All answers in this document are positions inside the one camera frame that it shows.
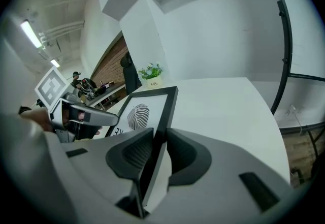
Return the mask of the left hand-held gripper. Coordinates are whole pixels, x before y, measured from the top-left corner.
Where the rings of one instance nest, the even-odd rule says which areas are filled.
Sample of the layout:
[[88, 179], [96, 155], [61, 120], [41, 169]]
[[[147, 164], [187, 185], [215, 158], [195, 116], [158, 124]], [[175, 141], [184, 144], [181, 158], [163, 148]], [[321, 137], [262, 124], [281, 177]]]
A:
[[[118, 116], [84, 104], [70, 104], [76, 100], [75, 88], [56, 67], [52, 67], [35, 87], [39, 99], [48, 110], [53, 131], [61, 142], [72, 142], [75, 135], [69, 131], [69, 121], [90, 126], [115, 126]], [[84, 112], [83, 120], [78, 113]]]

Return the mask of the black framed whiteboard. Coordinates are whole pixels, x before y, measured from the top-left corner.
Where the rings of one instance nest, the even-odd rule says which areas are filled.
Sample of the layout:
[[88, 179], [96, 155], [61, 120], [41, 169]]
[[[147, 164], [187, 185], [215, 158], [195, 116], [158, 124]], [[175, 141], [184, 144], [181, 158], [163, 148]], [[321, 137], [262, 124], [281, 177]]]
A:
[[289, 19], [287, 82], [274, 117], [280, 129], [325, 123], [325, 24], [312, 0], [283, 0]]

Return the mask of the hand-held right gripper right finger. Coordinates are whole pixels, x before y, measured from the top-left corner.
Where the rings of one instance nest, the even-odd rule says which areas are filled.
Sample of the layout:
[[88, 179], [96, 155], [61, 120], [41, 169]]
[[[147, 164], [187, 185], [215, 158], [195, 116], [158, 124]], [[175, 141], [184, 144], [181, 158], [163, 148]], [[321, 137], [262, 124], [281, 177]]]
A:
[[153, 224], [248, 224], [280, 212], [294, 190], [245, 149], [168, 129], [172, 173], [167, 194], [149, 215]]

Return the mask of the black side table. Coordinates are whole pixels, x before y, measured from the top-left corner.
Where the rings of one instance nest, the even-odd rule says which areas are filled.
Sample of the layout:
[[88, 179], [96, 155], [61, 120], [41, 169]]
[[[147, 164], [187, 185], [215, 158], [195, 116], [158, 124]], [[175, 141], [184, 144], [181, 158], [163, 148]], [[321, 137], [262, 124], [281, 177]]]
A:
[[113, 86], [108, 87], [103, 94], [98, 95], [97, 97], [93, 98], [92, 100], [86, 100], [86, 105], [90, 107], [94, 107], [97, 109], [101, 109], [105, 111], [104, 104], [105, 103], [112, 103], [115, 100], [109, 99], [110, 96], [114, 95], [116, 92], [120, 91], [121, 89], [125, 88], [125, 83], [116, 83]]

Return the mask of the person's left forearm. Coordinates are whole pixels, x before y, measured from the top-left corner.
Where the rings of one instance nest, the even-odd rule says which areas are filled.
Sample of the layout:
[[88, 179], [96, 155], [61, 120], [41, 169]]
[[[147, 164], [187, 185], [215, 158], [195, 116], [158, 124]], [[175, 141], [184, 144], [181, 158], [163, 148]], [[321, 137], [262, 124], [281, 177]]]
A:
[[49, 114], [46, 108], [38, 108], [32, 110], [29, 107], [21, 106], [18, 113], [22, 118], [32, 120], [42, 127], [46, 132], [53, 132], [53, 127], [49, 119]]

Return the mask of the black framed leaf picture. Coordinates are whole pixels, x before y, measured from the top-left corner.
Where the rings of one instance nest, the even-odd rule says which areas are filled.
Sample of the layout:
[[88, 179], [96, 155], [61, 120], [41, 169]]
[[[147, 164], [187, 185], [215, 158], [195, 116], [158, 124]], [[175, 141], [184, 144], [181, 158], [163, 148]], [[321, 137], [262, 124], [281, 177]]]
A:
[[107, 152], [106, 162], [118, 177], [132, 181], [130, 195], [116, 205], [139, 218], [149, 214], [145, 207], [167, 146], [177, 94], [176, 86], [130, 94], [117, 114], [118, 124], [108, 131], [109, 137], [130, 134]]

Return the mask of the person's left hand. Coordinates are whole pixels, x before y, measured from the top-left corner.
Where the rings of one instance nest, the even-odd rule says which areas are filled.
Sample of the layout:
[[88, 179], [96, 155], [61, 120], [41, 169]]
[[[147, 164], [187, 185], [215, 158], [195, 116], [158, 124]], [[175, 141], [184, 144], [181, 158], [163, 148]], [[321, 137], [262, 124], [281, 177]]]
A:
[[[84, 112], [79, 112], [78, 113], [78, 119], [79, 120], [83, 120], [84, 119], [84, 116], [85, 116], [85, 113]], [[95, 133], [95, 135], [99, 135], [100, 134], [100, 130], [102, 129], [103, 127], [99, 127], [99, 129], [97, 130], [97, 132]]]

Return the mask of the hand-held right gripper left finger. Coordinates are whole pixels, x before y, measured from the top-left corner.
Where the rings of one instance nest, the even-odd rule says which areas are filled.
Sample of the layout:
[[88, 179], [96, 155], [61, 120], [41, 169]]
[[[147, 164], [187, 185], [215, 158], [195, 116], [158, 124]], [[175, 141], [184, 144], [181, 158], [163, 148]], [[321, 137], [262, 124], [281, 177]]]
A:
[[61, 143], [22, 118], [7, 120], [7, 172], [49, 220], [141, 220], [153, 130]]

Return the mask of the white table top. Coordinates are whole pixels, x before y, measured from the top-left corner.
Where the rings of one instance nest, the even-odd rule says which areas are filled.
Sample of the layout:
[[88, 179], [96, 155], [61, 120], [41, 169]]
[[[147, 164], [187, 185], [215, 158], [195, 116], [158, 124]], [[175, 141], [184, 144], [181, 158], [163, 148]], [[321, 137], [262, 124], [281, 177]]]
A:
[[[246, 78], [182, 80], [171, 127], [237, 145], [290, 184], [287, 154], [278, 125]], [[164, 159], [148, 202], [151, 214], [167, 194], [171, 162]]]

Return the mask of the green plant in cream pot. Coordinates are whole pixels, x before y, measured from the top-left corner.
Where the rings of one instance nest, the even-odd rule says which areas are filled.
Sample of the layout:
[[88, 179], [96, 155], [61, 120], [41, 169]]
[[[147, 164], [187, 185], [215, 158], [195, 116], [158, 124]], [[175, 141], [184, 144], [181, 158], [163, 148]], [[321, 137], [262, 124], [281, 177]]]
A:
[[141, 78], [146, 82], [148, 89], [154, 89], [162, 85], [163, 80], [161, 74], [163, 73], [163, 68], [160, 64], [149, 63], [147, 67], [138, 70]]

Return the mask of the black coat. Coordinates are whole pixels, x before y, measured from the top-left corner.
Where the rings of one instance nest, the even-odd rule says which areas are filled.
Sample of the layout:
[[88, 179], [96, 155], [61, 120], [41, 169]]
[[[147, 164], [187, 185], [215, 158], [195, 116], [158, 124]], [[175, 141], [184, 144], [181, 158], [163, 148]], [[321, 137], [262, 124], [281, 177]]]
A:
[[139, 80], [137, 70], [128, 51], [120, 60], [120, 65], [123, 68], [126, 94], [129, 95], [141, 87], [142, 84]]

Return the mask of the white ceiling pipe bundle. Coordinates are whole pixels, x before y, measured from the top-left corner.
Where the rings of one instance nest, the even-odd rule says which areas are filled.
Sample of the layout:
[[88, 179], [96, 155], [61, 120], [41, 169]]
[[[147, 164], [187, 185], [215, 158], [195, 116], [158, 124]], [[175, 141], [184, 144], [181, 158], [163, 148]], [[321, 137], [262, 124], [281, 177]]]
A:
[[82, 29], [84, 27], [84, 20], [75, 21], [71, 23], [66, 23], [48, 30], [45, 30], [43, 32], [38, 33], [40, 40], [42, 42], [50, 41], [51, 39], [54, 39], [55, 37], [60, 37], [65, 34], [68, 34], [70, 32]]

